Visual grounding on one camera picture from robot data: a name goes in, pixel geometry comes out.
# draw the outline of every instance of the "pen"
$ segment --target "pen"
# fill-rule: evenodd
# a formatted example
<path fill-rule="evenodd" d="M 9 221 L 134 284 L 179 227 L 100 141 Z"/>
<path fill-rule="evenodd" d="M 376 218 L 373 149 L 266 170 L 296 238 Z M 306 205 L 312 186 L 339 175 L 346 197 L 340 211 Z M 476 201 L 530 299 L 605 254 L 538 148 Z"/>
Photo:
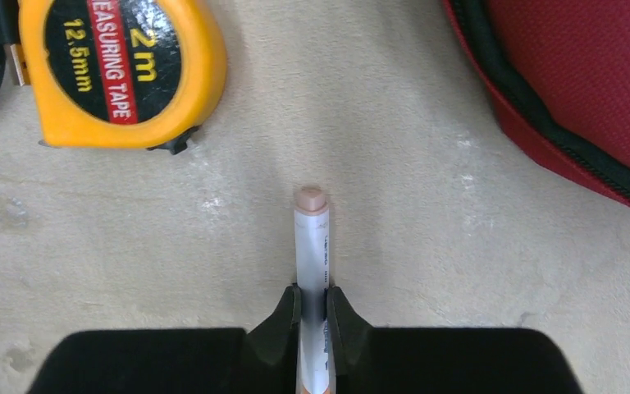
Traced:
<path fill-rule="evenodd" d="M 295 196 L 296 281 L 303 305 L 299 335 L 301 394 L 329 393 L 329 338 L 325 297 L 330 286 L 330 209 L 316 188 Z"/>

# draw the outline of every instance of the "yellow measuring tape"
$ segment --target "yellow measuring tape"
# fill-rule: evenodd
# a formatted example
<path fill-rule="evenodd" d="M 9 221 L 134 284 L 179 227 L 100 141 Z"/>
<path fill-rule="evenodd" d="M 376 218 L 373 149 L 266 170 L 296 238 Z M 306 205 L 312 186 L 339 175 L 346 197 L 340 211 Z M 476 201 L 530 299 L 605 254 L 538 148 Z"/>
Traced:
<path fill-rule="evenodd" d="M 213 112 L 226 48 L 195 0 L 27 0 L 20 32 L 53 146 L 152 148 Z"/>

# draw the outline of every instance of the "pen barrel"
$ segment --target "pen barrel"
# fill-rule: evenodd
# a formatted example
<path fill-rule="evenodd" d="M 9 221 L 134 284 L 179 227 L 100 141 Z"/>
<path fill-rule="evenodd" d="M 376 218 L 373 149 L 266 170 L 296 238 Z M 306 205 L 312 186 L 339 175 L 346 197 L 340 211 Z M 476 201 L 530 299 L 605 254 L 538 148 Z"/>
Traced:
<path fill-rule="evenodd" d="M 300 375 L 303 389 L 322 394 L 329 387 L 326 290 L 330 285 L 330 213 L 294 213 L 296 281 L 301 290 Z"/>

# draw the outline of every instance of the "gray floor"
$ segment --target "gray floor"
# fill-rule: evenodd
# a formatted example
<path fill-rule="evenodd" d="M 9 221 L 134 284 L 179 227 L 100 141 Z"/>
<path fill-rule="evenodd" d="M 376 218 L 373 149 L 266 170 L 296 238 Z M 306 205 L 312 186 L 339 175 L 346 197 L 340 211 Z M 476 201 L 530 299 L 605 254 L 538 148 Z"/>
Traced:
<path fill-rule="evenodd" d="M 2 91 L 0 394 L 70 332 L 254 327 L 306 183 L 372 323 L 537 328 L 587 392 L 630 393 L 630 210 L 500 133 L 436 1 L 212 7 L 229 83 L 179 156 L 44 148 L 31 92 Z"/>

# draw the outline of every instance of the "black label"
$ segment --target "black label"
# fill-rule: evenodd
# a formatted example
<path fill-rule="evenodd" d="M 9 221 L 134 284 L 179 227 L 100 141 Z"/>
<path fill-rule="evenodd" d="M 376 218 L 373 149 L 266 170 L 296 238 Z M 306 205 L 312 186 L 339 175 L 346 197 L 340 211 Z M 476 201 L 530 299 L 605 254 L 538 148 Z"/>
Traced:
<path fill-rule="evenodd" d="M 154 0 L 54 0 L 46 23 L 54 77 L 94 117 L 140 123 L 175 95 L 180 45 Z"/>

